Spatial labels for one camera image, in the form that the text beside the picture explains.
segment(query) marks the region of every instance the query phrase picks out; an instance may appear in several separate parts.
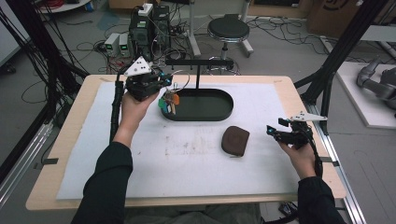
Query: brown sponge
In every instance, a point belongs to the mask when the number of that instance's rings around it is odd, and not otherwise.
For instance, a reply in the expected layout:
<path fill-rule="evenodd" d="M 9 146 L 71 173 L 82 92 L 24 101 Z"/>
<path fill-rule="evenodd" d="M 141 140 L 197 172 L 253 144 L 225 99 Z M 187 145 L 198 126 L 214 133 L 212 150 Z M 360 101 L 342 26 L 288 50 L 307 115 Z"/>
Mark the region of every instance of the brown sponge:
<path fill-rule="evenodd" d="M 250 133 L 236 126 L 230 126 L 221 139 L 222 149 L 232 155 L 242 157 L 248 143 Z"/>

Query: person's right hand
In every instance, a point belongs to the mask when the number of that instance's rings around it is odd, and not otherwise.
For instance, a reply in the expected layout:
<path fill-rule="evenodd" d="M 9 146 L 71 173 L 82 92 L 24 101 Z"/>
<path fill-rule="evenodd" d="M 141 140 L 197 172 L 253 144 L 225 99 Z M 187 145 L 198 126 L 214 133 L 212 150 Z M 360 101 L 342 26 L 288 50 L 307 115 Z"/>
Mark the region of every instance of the person's right hand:
<path fill-rule="evenodd" d="M 285 143 L 278 142 L 280 147 L 288 154 L 290 157 L 291 164 L 297 171 L 300 179 L 304 179 L 310 176 L 316 176 L 315 174 L 315 155 L 314 150 L 309 144 L 306 144 L 299 149 L 295 146 L 289 147 Z"/>
<path fill-rule="evenodd" d="M 152 94 L 142 102 L 137 101 L 129 92 L 122 97 L 121 103 L 121 122 L 113 141 L 131 147 L 134 133 L 139 127 L 140 121 L 145 117 L 149 105 L 157 98 L 158 92 Z"/>

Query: black jacket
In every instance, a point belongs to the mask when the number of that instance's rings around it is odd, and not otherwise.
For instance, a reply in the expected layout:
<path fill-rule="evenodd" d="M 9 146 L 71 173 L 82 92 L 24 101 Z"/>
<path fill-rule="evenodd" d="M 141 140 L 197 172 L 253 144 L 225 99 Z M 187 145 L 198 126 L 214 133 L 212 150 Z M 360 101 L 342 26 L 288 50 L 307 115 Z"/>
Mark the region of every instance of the black jacket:
<path fill-rule="evenodd" d="M 111 143 L 85 184 L 72 223 L 123 224 L 126 189 L 133 169 L 131 150 L 121 143 Z M 298 205 L 301 224 L 345 223 L 334 207 L 332 190 L 319 177 L 299 182 Z"/>

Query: cardboard box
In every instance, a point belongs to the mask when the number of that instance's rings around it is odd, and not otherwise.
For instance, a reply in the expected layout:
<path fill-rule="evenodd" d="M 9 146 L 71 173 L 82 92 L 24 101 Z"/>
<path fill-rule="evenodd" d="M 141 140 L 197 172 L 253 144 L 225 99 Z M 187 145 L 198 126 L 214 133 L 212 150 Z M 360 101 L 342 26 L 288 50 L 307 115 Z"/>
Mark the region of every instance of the cardboard box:
<path fill-rule="evenodd" d="M 126 9 L 132 9 L 134 7 L 141 7 L 145 3 L 151 3 L 153 1 L 148 1 L 148 0 L 108 0 L 108 5 L 110 8 L 116 8 L 116 9 L 121 9 L 121 8 L 126 8 Z"/>
<path fill-rule="evenodd" d="M 309 33 L 340 37 L 359 7 L 357 0 L 315 1 L 306 20 Z"/>
<path fill-rule="evenodd" d="M 298 9 L 303 12 L 309 12 L 314 5 L 314 0 L 300 0 Z"/>

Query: stool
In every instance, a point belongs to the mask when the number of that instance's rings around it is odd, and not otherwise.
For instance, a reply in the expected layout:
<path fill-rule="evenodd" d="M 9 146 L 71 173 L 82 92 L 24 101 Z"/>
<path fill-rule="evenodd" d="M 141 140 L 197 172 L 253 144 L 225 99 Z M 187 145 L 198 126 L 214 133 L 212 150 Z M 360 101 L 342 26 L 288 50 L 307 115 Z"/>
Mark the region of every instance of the stool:
<path fill-rule="evenodd" d="M 243 21 L 238 20 L 238 15 L 225 15 L 223 18 L 217 18 L 211 21 L 207 25 L 207 32 L 211 37 L 217 39 L 218 41 L 224 42 L 224 45 L 221 49 L 220 57 L 211 57 L 209 60 L 231 60 L 233 61 L 234 66 L 220 66 L 214 68 L 213 66 L 207 67 L 207 72 L 210 74 L 210 71 L 219 70 L 222 74 L 222 71 L 231 72 L 235 75 L 241 75 L 239 73 L 239 65 L 231 58 L 227 57 L 227 45 L 228 43 L 241 43 L 242 41 L 248 38 L 249 27 Z"/>

